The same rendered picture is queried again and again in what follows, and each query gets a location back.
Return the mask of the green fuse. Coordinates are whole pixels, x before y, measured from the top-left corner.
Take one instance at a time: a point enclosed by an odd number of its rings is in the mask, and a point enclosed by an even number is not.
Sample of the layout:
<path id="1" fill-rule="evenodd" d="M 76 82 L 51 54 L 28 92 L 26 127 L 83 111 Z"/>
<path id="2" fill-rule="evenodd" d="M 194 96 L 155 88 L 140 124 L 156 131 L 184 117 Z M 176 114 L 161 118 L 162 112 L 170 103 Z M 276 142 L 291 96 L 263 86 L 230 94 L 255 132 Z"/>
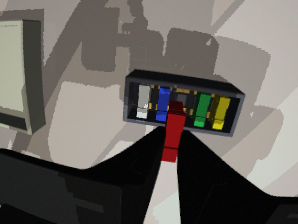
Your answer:
<path id="1" fill-rule="evenodd" d="M 192 112 L 194 127 L 204 128 L 206 112 L 208 112 L 210 93 L 197 91 L 196 100 Z"/>

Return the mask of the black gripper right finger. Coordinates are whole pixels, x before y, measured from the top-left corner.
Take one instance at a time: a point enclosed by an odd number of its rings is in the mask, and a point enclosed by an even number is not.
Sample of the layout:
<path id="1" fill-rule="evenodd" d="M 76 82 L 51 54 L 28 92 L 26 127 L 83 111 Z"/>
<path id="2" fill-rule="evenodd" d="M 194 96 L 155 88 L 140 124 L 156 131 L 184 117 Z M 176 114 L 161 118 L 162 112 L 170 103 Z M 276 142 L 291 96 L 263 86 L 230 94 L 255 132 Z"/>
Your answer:
<path id="1" fill-rule="evenodd" d="M 185 129 L 177 180 L 180 224 L 298 224 L 298 197 L 262 192 Z"/>

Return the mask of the red fuse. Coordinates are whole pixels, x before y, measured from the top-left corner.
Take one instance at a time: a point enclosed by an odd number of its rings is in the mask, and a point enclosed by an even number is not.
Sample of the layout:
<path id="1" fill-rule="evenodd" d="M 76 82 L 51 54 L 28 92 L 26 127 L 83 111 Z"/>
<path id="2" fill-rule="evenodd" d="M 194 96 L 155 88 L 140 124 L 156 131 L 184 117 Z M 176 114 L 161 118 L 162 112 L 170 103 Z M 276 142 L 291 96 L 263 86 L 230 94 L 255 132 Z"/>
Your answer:
<path id="1" fill-rule="evenodd" d="M 176 163 L 178 145 L 180 145 L 181 135 L 184 132 L 185 121 L 184 103 L 177 101 L 176 95 L 176 99 L 170 100 L 168 117 L 166 117 L 166 139 L 162 161 Z"/>

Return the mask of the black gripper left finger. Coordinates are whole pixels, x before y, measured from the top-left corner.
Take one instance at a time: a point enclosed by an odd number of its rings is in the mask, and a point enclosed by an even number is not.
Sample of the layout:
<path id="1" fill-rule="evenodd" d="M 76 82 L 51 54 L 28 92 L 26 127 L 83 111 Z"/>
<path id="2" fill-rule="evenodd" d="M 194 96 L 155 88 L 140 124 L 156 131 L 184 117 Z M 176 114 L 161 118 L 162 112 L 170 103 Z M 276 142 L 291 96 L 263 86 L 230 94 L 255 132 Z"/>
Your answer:
<path id="1" fill-rule="evenodd" d="M 92 168 L 0 148 L 0 205 L 55 224 L 142 224 L 160 172 L 166 127 Z"/>

